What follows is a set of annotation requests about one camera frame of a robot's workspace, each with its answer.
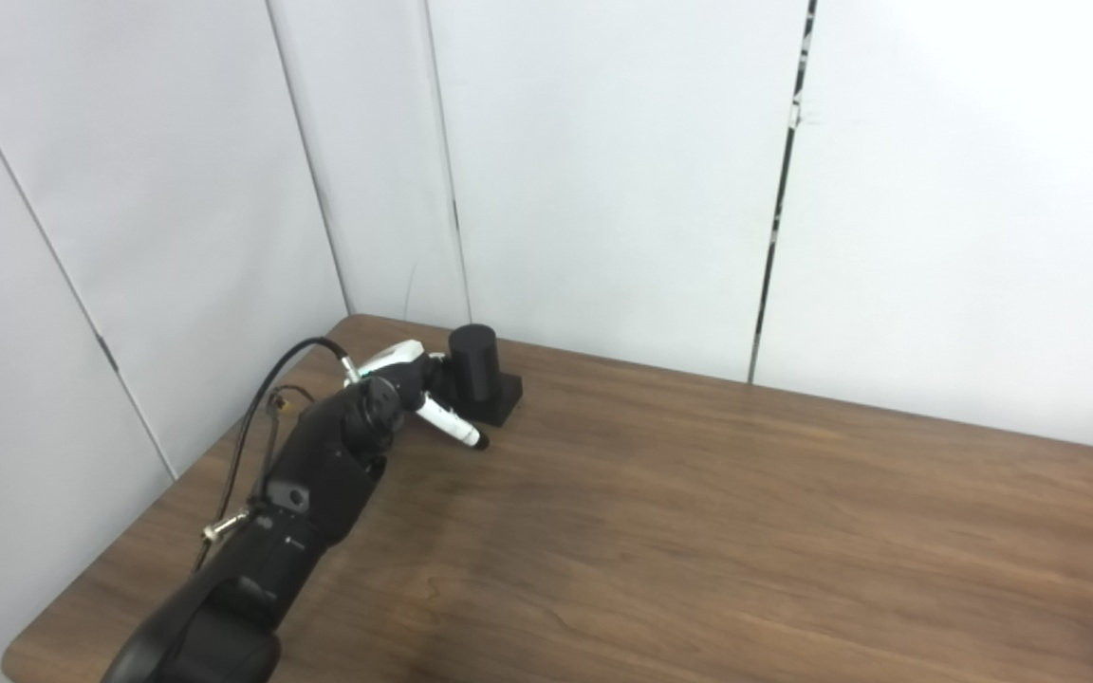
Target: panel seam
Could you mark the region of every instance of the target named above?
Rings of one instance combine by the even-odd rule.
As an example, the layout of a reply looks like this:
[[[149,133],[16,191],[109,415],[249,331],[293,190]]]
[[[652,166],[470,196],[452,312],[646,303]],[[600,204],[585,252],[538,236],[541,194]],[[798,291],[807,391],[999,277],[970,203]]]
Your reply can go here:
[[[331,255],[331,267],[334,268],[334,276],[340,282],[340,297],[343,298],[343,311],[345,315],[352,315],[360,313],[356,310],[355,304],[353,304],[351,297],[349,297],[349,288],[343,284],[343,268],[340,267],[339,258],[339,247],[334,243],[334,237],[331,236],[331,224],[327,217],[327,208],[325,202],[322,202],[322,189],[320,186],[320,180],[318,180],[318,170],[315,168],[315,161],[312,158],[312,149],[306,142],[306,126],[303,125],[303,111],[298,108],[298,97],[294,95],[294,83],[290,79],[290,63],[285,59],[285,47],[281,42],[281,32],[277,30],[277,14],[272,11],[272,0],[265,0],[265,10],[269,13],[269,27],[272,30],[272,42],[277,45],[277,60],[281,63],[281,75],[285,79],[285,91],[290,94],[290,107],[294,111],[294,126],[298,129],[298,142],[303,146],[303,156],[306,160],[306,168],[309,175],[312,175],[312,187],[315,190],[315,202],[318,204],[318,211],[320,211],[320,219],[322,220],[322,234],[327,237],[327,248]]]
[[[428,61],[433,66],[433,103],[437,117],[437,130],[442,131],[442,151],[446,160],[446,184],[449,187],[449,220],[453,221],[455,237],[458,239],[458,268],[463,273],[463,296],[467,298],[467,320],[474,322],[471,310],[470,279],[467,275],[467,255],[463,250],[463,229],[458,220],[458,193],[455,190],[455,162],[449,152],[449,133],[446,130],[446,103],[442,95],[442,72],[437,67],[437,39],[433,32],[433,12],[428,9],[428,0],[421,0],[424,8],[424,30],[428,37]]]
[[[74,297],[74,302],[79,306],[79,313],[82,313],[83,320],[86,320],[87,327],[91,328],[92,335],[96,338],[96,343],[104,351],[104,357],[107,360],[107,363],[113,370],[113,375],[117,377],[117,381],[120,385],[122,392],[126,393],[126,398],[129,399],[129,405],[133,408],[133,413],[138,415],[139,422],[142,423],[142,427],[144,428],[144,432],[146,432],[146,437],[151,441],[151,446],[154,447],[154,452],[160,456],[160,461],[163,462],[164,470],[166,470],[168,476],[171,476],[171,481],[177,480],[175,468],[171,467],[168,456],[163,452],[163,447],[160,446],[160,441],[157,441],[157,437],[154,435],[154,428],[151,427],[151,424],[149,424],[146,420],[146,415],[142,412],[142,410],[140,410],[138,399],[133,397],[133,392],[130,392],[129,385],[126,384],[126,378],[121,377],[116,360],[111,357],[110,351],[108,351],[108,342],[105,340],[104,334],[101,333],[95,320],[92,319],[91,310],[87,310],[87,306],[86,303],[83,302],[83,297],[80,297],[79,291],[74,287],[74,281],[70,278],[69,271],[66,270],[66,263],[61,262],[61,258],[57,255],[56,247],[54,247],[52,239],[49,239],[48,233],[45,233],[45,227],[42,225],[42,222],[39,222],[39,216],[36,215],[35,208],[32,205],[32,200],[27,198],[27,195],[23,190],[23,185],[19,181],[19,177],[16,173],[14,173],[14,168],[11,166],[11,163],[8,162],[8,156],[5,156],[5,152],[3,151],[3,146],[1,146],[1,144],[0,163],[3,165],[5,173],[8,173],[8,177],[11,178],[11,185],[19,195],[19,199],[22,200],[23,205],[27,211],[27,216],[31,217],[32,224],[36,228],[36,233],[39,233],[39,237],[45,243],[45,248],[48,250],[49,258],[52,258],[54,263],[57,264],[57,271],[61,273],[61,280],[66,282],[67,290],[69,290],[70,295]]]
[[[759,319],[753,329],[753,350],[750,353],[750,375],[745,378],[748,385],[753,385],[753,378],[759,368],[759,352],[762,350],[762,329],[766,320],[766,301],[771,297],[771,275],[773,260],[778,246],[778,226],[781,222],[781,203],[787,193],[787,175],[790,173],[790,153],[795,146],[795,131],[801,121],[801,102],[803,96],[803,75],[808,73],[808,56],[812,42],[812,25],[816,22],[816,0],[809,0],[808,13],[803,17],[803,39],[799,47],[799,63],[795,67],[795,90],[790,96],[790,109],[787,117],[787,142],[781,151],[781,168],[778,172],[778,191],[775,198],[775,212],[771,222],[771,246],[766,250],[766,263],[762,273],[762,297],[759,299]]]

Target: black cylindrical object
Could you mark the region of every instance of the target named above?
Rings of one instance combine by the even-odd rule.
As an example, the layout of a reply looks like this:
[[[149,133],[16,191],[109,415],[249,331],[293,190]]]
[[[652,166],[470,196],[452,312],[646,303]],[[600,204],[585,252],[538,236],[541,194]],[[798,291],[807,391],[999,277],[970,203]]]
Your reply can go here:
[[[449,360],[458,398],[482,403],[500,395],[500,356],[495,330],[486,325],[467,325],[449,333]]]

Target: wood grain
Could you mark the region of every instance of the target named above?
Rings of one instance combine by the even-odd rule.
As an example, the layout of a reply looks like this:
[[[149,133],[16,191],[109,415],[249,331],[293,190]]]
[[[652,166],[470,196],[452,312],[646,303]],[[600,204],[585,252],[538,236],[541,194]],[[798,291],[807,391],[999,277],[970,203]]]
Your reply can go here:
[[[365,316],[331,337],[359,357],[444,349]],[[1093,682],[1090,447],[500,353],[526,397],[492,448],[409,422],[283,625],[274,680]],[[315,351],[287,380],[327,395],[339,372]],[[19,636],[10,678],[99,680],[185,579],[232,444]]]

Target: black cable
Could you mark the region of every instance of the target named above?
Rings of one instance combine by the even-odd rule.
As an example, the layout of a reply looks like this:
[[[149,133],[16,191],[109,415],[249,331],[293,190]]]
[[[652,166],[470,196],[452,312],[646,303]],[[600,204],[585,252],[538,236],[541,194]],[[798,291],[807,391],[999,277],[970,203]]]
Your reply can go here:
[[[291,390],[291,392],[298,392],[298,393],[301,393],[301,397],[303,397],[303,399],[307,399],[307,401],[309,401],[309,402],[315,402],[315,397],[312,397],[312,393],[308,392],[307,389],[303,389],[298,385],[274,386],[274,388],[272,389],[272,392],[273,393],[280,393],[280,392],[284,392],[284,390],[286,390],[286,389]]]
[[[303,341],[299,341],[298,344],[292,345],[291,349],[285,351],[285,354],[281,356],[281,360],[272,366],[272,369],[269,370],[269,375],[266,376],[263,381],[260,382],[260,389],[257,390],[256,396],[251,398],[251,403],[248,405],[247,412],[243,414],[243,423],[239,424],[238,440],[234,443],[234,454],[231,456],[230,470],[226,471],[226,483],[224,488],[222,488],[221,501],[218,502],[218,511],[216,514],[213,514],[213,519],[210,523],[216,523],[226,515],[226,506],[231,503],[231,493],[234,493],[234,480],[235,478],[238,478],[239,462],[243,461],[243,445],[247,441],[248,428],[251,427],[251,420],[256,416],[256,409],[259,408],[260,402],[263,401],[263,395],[269,391],[269,385],[272,385],[272,381],[277,379],[277,376],[281,375],[281,368],[285,367],[285,364],[297,355],[301,350],[308,346],[325,346],[329,349],[331,353],[334,354],[334,357],[340,360],[340,362],[343,362],[343,358],[346,358],[349,355],[348,351],[343,350],[343,346],[340,346],[334,341],[330,341],[327,337],[312,337],[309,339],[303,339]],[[193,567],[191,567],[191,572],[193,572],[193,574],[199,572],[200,565],[203,565],[205,562],[205,557],[209,555],[210,545],[212,545],[212,543],[210,543],[208,539],[201,541],[200,552],[197,553],[197,562],[193,564]]]
[[[278,405],[278,401],[283,402],[284,399],[278,397],[277,389],[273,389],[269,393],[269,441],[263,447],[260,474],[256,475],[256,483],[251,485],[252,499],[259,499],[262,496],[263,490],[269,483],[269,470],[272,470],[272,456],[277,454],[277,432],[281,431],[281,407]]]

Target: white panel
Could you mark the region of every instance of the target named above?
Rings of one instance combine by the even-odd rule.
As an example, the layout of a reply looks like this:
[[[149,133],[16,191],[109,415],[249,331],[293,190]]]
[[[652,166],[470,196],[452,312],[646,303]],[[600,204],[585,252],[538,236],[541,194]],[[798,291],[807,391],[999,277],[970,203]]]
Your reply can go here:
[[[430,9],[474,320],[743,381],[806,1]]]
[[[424,0],[272,10],[352,313],[467,323]]]
[[[821,3],[755,380],[1093,444],[1093,3]]]
[[[0,657],[168,483],[0,163]]]
[[[175,471],[343,315],[263,3],[0,0],[0,144]]]

